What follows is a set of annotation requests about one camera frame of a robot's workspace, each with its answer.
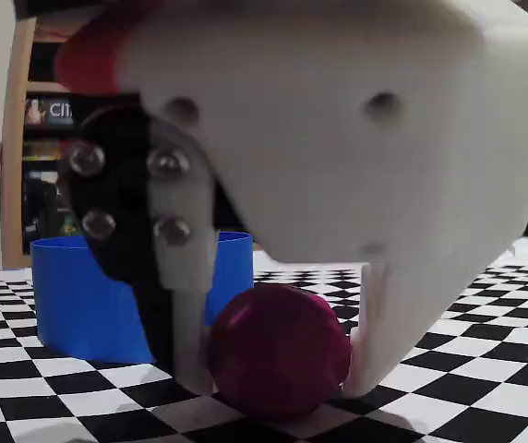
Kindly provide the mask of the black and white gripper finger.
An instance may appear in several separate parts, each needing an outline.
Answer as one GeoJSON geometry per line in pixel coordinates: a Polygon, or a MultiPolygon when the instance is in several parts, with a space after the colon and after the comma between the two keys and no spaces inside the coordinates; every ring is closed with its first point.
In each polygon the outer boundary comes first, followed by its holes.
{"type": "Polygon", "coordinates": [[[126,283],[154,360],[210,393],[205,305],[218,234],[201,147],[137,105],[101,108],[66,156],[66,200],[103,273],[126,283]]]}

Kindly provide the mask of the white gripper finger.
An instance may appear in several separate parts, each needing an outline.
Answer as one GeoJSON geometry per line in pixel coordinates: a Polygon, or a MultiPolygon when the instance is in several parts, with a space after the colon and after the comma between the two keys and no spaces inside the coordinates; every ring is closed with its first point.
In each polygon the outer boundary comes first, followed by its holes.
{"type": "Polygon", "coordinates": [[[501,251],[356,251],[359,324],[351,331],[349,394],[372,390],[420,341],[473,278],[501,251]]]}

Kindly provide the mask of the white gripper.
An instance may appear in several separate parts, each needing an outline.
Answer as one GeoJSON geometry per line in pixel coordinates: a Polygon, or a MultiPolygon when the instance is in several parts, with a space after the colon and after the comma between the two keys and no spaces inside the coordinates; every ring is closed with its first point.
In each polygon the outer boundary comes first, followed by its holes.
{"type": "Polygon", "coordinates": [[[280,261],[482,265],[528,221],[528,13],[511,1],[165,1],[120,85],[203,149],[280,261]]]}

